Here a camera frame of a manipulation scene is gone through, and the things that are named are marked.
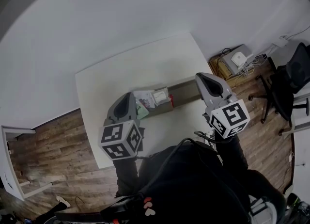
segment foot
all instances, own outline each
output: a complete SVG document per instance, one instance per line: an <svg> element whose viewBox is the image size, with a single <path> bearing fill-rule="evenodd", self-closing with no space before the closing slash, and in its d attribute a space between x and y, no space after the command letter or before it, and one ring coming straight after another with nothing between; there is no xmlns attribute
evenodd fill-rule
<svg viewBox="0 0 310 224"><path fill-rule="evenodd" d="M66 200L64 200L61 196L56 196L57 201L59 201L60 203L64 203L66 204L66 206L69 208L71 207L70 203L68 203Z"/></svg>

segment small table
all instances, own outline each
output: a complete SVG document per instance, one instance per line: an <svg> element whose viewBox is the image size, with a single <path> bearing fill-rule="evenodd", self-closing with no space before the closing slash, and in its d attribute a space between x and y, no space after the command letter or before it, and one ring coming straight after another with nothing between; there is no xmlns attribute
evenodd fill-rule
<svg viewBox="0 0 310 224"><path fill-rule="evenodd" d="M30 181L19 183L11 162L9 149L7 146L7 134L23 134L30 133L35 134L35 130L23 129L23 128L7 128L0 126L0 177L3 182L5 190L11 195L24 201L25 198L35 195L43 190L46 190L53 186L49 183L43 187L40 187L34 191L24 193L22 186L30 184Z"/></svg>
<svg viewBox="0 0 310 224"><path fill-rule="evenodd" d="M76 74L77 95L93 155L99 168L112 161L98 147L99 128L110 106L124 93L135 89L172 86L195 78L198 72L212 71L190 33L155 41L97 63ZM205 103L196 100L171 112L141 120L145 128L143 152L159 152L177 145L194 131L207 131L202 116Z"/></svg>

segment person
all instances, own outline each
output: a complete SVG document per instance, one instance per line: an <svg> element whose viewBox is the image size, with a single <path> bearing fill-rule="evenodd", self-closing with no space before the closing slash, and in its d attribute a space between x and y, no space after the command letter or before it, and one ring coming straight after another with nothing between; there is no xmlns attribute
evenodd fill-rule
<svg viewBox="0 0 310 224"><path fill-rule="evenodd" d="M283 195L261 173L248 169L238 136L223 140L215 133L215 141L217 152L193 140L177 150L169 147L145 159L139 174L135 158L114 160L116 196L140 194L144 199L129 223L251 223L250 197L272 203L276 222L282 223Z"/></svg>
<svg viewBox="0 0 310 224"><path fill-rule="evenodd" d="M71 207L70 203L64 200L61 196L56 196L57 201L59 203L53 207L49 212L40 215L34 221L34 224L46 224L46 223L53 223L53 219L56 220L55 212L65 210Z"/></svg>

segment office chair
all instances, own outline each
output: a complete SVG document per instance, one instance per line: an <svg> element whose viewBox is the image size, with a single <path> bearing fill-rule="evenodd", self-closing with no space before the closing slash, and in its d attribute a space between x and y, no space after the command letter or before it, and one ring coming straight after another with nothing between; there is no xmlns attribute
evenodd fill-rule
<svg viewBox="0 0 310 224"><path fill-rule="evenodd" d="M276 113L289 121L291 119L293 109L306 109L309 116L310 103L307 98L305 104L294 105L294 95L300 91L308 82L310 82L310 52L304 43L300 43L291 60L286 64L279 66L274 75L270 76L271 88L268 87L266 81L259 75L256 80L261 79L266 90L263 96L248 96L250 101L253 98L267 99L267 107L264 118L261 119L263 124L268 116L271 107L276 108Z"/></svg>

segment box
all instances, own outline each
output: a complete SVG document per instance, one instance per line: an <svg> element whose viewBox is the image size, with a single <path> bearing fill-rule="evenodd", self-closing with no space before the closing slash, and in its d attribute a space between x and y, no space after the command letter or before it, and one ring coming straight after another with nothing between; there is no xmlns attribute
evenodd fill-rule
<svg viewBox="0 0 310 224"><path fill-rule="evenodd" d="M212 110L209 124L225 139L243 131L249 121L250 116L244 101L238 100Z"/></svg>
<svg viewBox="0 0 310 224"><path fill-rule="evenodd" d="M241 70L241 69L238 69L238 66L236 66L234 62L232 61L232 56L236 52L241 52L246 57L252 54L252 52L246 45L241 45L222 57L223 63L227 66L227 68L230 70L232 75L238 74L238 72ZM242 67L246 67L247 65L249 65L254 59L255 59L255 56L252 54L252 56L247 59L246 63Z"/></svg>
<svg viewBox="0 0 310 224"><path fill-rule="evenodd" d="M98 145L111 160L133 158L141 140L142 135L135 120L99 129Z"/></svg>

